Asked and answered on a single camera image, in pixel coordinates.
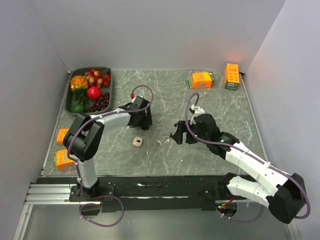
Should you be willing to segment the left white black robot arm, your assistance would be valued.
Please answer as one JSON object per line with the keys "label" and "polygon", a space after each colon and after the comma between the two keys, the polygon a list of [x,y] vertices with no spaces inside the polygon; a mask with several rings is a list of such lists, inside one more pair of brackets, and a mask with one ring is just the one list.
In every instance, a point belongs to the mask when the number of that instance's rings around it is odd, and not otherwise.
{"label": "left white black robot arm", "polygon": [[148,130],[152,125],[151,103],[138,95],[113,111],[95,115],[80,113],[73,121],[63,145],[68,158],[75,163],[77,185],[87,201],[95,200],[100,191],[94,159],[102,135],[120,127]]}

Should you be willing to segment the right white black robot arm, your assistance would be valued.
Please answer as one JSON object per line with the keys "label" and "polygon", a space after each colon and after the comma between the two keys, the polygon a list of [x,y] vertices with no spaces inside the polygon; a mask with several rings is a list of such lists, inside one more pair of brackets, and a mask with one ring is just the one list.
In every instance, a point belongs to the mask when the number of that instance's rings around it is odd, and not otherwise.
{"label": "right white black robot arm", "polygon": [[192,119],[180,120],[176,132],[169,136],[177,144],[202,142],[211,153],[245,171],[254,181],[228,173],[220,181],[218,193],[223,199],[239,196],[269,209],[280,222],[289,224],[306,205],[304,179],[297,173],[288,174],[273,167],[250,151],[238,138],[220,131],[214,118],[202,113]]}

